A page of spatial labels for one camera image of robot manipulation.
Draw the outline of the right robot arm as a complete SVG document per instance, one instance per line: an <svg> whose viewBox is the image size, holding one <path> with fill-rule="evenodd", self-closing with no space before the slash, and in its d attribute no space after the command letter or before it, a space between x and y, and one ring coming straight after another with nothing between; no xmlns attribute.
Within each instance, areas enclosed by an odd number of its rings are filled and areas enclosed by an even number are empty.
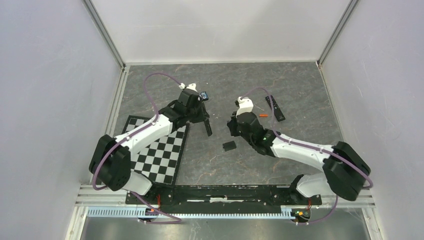
<svg viewBox="0 0 424 240"><path fill-rule="evenodd" d="M264 128L252 112L233 114L226 125L231 136L242 137L260 155L294 160L321 171L301 176L289 189L289 199L295 204L324 193L354 202L370 180L370 167L344 141L320 145L293 139Z"/></svg>

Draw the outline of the black remote control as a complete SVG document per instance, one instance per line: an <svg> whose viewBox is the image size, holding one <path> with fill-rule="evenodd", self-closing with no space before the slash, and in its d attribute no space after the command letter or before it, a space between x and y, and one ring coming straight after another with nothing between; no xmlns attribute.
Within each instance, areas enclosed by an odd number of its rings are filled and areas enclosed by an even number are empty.
<svg viewBox="0 0 424 240"><path fill-rule="evenodd" d="M204 123L205 129L206 129L207 136L210 137L213 134L212 128L211 128L211 125L210 125L210 120L206 119L206 120L203 121L203 123Z"/></svg>

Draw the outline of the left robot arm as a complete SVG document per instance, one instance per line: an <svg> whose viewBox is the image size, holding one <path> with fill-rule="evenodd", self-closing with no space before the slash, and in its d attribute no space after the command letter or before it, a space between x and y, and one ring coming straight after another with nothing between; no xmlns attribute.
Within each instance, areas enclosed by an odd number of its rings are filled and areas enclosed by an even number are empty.
<svg viewBox="0 0 424 240"><path fill-rule="evenodd" d="M131 169L131 159L143 148L187 123L204 123L207 135L211 136L209 117L196 84L189 84L178 99L141 126L116 137L103 135L97 142L88 170L110 190L135 192L145 204L151 204L157 198L157 190L147 176Z"/></svg>

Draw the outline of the black battery cover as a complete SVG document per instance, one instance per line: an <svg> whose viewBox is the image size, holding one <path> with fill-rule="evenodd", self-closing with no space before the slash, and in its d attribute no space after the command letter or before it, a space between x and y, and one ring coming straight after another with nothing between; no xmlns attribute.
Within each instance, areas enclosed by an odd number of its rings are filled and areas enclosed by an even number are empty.
<svg viewBox="0 0 424 240"><path fill-rule="evenodd" d="M222 148L224 149L225 152L228 152L231 150L235 150L237 148L237 145L235 141L229 141L229 142L223 143Z"/></svg>

